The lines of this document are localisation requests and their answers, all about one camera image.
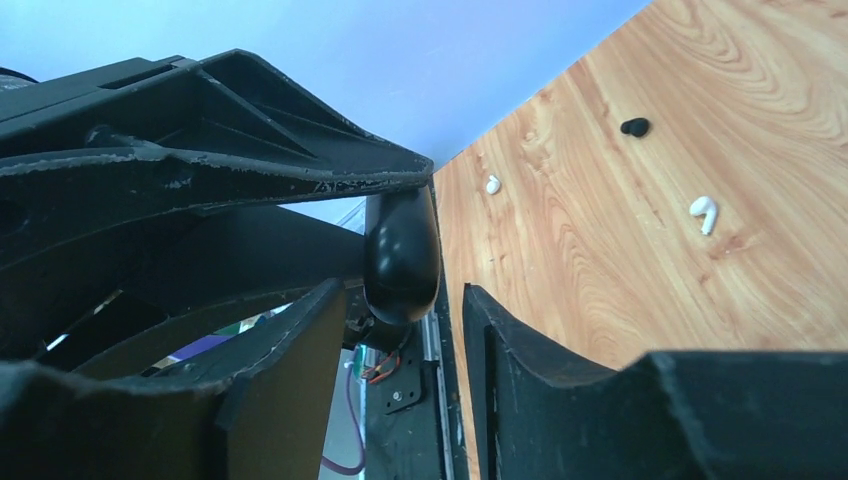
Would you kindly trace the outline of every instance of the light blue wall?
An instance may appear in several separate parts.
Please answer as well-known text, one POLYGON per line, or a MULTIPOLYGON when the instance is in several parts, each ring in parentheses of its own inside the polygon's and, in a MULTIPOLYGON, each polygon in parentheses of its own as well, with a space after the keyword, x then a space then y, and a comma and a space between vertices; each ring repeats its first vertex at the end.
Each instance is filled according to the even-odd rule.
MULTIPOLYGON (((647 3, 2 0, 0 65, 46 80, 129 57, 238 47, 441 166, 647 3)), ((297 209, 336 222, 358 203, 297 209)))

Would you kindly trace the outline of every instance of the wooden table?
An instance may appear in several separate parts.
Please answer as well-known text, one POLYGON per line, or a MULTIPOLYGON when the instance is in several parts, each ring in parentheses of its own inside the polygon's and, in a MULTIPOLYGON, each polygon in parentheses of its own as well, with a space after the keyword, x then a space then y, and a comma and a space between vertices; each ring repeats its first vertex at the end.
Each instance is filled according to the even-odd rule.
POLYGON ((466 282, 614 368, 848 349, 846 46, 848 0, 656 0, 436 175, 475 476, 466 282))

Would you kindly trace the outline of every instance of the purple cable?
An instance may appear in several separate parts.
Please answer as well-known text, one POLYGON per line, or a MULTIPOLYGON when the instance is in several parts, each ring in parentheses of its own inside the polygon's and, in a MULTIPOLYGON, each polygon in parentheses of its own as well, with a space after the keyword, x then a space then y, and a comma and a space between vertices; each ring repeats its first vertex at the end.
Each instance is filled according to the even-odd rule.
POLYGON ((347 407, 350 409, 350 418, 353 420, 353 426, 356 430, 356 441, 359 442, 359 464, 355 467, 345 467, 330 460, 325 456, 321 456, 321 466, 326 467, 339 475, 352 477, 359 475, 365 469, 365 445, 362 443, 362 435, 359 434, 359 422, 356 420, 356 412, 353 409, 353 400, 350 399, 350 380, 353 378, 353 365, 350 365, 347 370, 347 381, 345 382, 345 397, 347 398, 347 407))

